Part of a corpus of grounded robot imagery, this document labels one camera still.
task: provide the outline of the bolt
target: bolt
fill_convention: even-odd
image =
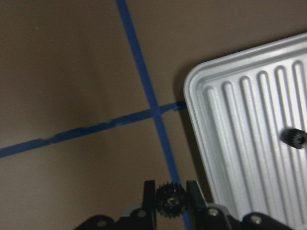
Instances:
[[[140,210],[137,214],[137,216],[139,218],[144,218],[145,216],[147,216],[147,213],[144,210]]]
[[[219,214],[219,211],[215,208],[210,208],[208,210],[208,213],[209,213],[210,216],[216,217]]]
[[[257,216],[257,215],[252,215],[252,216],[250,217],[250,220],[251,220],[253,223],[255,223],[255,224],[261,224],[261,222],[262,222],[261,217],[260,217],[260,216]]]
[[[106,222],[105,220],[101,219],[101,220],[97,223],[97,227],[103,228],[106,224],[107,224],[107,222]]]
[[[174,197],[171,197],[167,199],[166,203],[169,207],[175,207],[179,204],[179,200]]]

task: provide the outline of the blue tape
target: blue tape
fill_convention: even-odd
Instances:
[[[171,146],[168,140],[168,136],[165,130],[165,126],[161,116],[161,110],[159,108],[156,96],[154,94],[154,89],[147,71],[145,60],[142,55],[141,47],[134,30],[132,19],[127,7],[125,0],[116,0],[119,14],[126,31],[126,35],[131,47],[131,51],[134,57],[135,64],[137,66],[143,88],[145,90],[146,98],[150,106],[150,111],[154,119],[154,123],[160,138],[162,149],[164,152],[165,160],[168,166],[169,173],[171,175],[172,181],[180,184],[180,177],[177,171],[174,156],[171,150]],[[190,229],[189,218],[183,218],[185,222],[186,229]]]
[[[160,107],[162,113],[165,113],[171,110],[178,111],[178,110],[186,109],[186,108],[187,106],[184,102],[171,103],[171,104],[167,104],[167,105]],[[151,117],[152,116],[151,116],[150,110],[144,110],[138,113],[115,118],[111,120],[110,122],[100,123],[98,125],[90,126],[90,127],[76,128],[73,130],[62,132],[62,133],[56,134],[52,138],[35,139],[35,140],[28,141],[28,142],[20,143],[17,145],[5,147],[5,148],[0,149],[0,158],[10,156],[16,153],[20,153],[20,152],[25,152],[28,150],[37,149],[37,148],[44,147],[47,145],[59,143],[62,141],[70,140],[73,138],[83,137],[86,135],[101,132],[101,131],[108,130],[111,128],[128,125],[134,122],[149,119]]]

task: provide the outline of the black gear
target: black gear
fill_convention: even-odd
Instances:
[[[171,182],[159,186],[156,191],[156,207],[162,216],[175,218],[186,209],[187,194],[184,188]]]
[[[282,135],[283,141],[296,148],[296,149],[302,149],[306,147],[306,142],[307,142],[307,133],[296,129],[288,129],[283,132]]]

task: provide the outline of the silver metal plate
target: silver metal plate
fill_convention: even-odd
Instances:
[[[195,67],[185,98],[215,203],[307,229],[307,156],[280,141],[307,130],[307,34]]]

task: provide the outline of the cardboard surface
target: cardboard surface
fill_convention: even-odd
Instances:
[[[197,64],[307,30],[306,1],[127,1],[160,105]],[[0,148],[148,109],[113,0],[0,3]],[[181,180],[210,191],[188,112],[163,115]],[[152,119],[0,158],[0,229],[73,229],[169,181]],[[158,230],[183,230],[158,216]]]
[[[114,1],[3,1],[0,147],[148,109]]]
[[[142,202],[145,180],[170,180],[152,120],[1,158],[0,174],[0,229],[70,230],[96,214],[116,220]]]
[[[160,105],[196,65],[307,30],[307,1],[128,1]]]

